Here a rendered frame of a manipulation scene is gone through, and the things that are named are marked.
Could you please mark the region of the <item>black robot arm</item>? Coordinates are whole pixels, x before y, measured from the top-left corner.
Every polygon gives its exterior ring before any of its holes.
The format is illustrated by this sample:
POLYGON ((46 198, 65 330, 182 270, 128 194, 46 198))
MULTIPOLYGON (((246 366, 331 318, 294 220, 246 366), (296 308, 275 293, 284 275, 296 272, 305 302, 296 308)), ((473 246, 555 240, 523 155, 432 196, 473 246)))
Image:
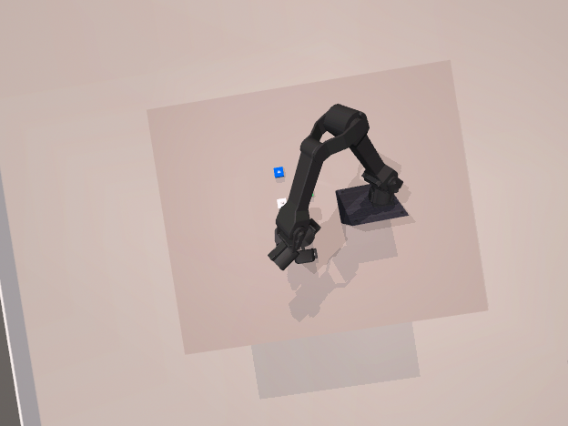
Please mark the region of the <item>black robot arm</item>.
POLYGON ((364 180, 371 184, 369 200, 374 208, 393 206, 394 193, 398 193, 403 181, 398 173, 385 165, 367 133, 370 129, 365 113, 336 104, 332 106, 301 142, 300 156, 289 192, 289 199, 277 215, 275 228, 276 247, 269 258, 284 270, 298 255, 301 247, 309 246, 321 227, 309 218, 309 203, 320 170, 330 155, 348 147, 365 167, 364 180), (320 142, 322 135, 330 132, 334 137, 320 142))

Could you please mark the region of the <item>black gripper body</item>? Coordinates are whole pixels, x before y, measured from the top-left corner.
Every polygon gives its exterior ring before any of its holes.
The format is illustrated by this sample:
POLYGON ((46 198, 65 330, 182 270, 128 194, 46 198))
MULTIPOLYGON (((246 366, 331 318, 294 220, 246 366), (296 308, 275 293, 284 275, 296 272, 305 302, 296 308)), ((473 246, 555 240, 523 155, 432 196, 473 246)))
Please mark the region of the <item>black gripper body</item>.
POLYGON ((305 247, 301 247, 298 253, 299 255, 295 258, 295 263, 297 264, 309 263, 315 260, 314 248, 305 249, 305 247))

